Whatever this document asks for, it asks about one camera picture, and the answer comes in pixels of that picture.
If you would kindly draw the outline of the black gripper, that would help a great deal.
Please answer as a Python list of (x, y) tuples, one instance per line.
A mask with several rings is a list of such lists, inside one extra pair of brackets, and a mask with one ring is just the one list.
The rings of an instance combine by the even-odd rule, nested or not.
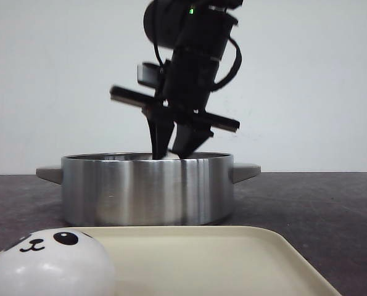
[(206, 105), (212, 92), (225, 87), (236, 76), (241, 66), (241, 50), (236, 46), (236, 57), (228, 74), (214, 82), (219, 60), (195, 52), (181, 51), (167, 60), (163, 69), (165, 80), (153, 96), (112, 86), (113, 101), (142, 109), (147, 118), (152, 144), (152, 159), (160, 160), (168, 152), (168, 143), (177, 123), (176, 137), (171, 152), (180, 159), (190, 157), (208, 138), (210, 127), (235, 132), (237, 120), (208, 113)]

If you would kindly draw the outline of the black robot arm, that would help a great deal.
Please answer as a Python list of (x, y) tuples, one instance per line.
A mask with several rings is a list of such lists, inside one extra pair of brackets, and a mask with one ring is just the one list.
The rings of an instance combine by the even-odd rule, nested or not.
[(113, 86), (112, 100), (140, 107), (147, 118), (152, 157), (168, 152), (188, 158), (208, 138), (212, 128), (235, 132), (237, 120), (206, 111), (209, 95), (226, 86), (242, 63), (240, 50), (228, 74), (216, 73), (225, 47), (232, 43), (231, 30), (238, 24), (229, 10), (241, 1), (152, 1), (143, 18), (144, 31), (154, 49), (173, 51), (171, 59), (137, 68), (139, 84), (154, 89), (153, 96)]

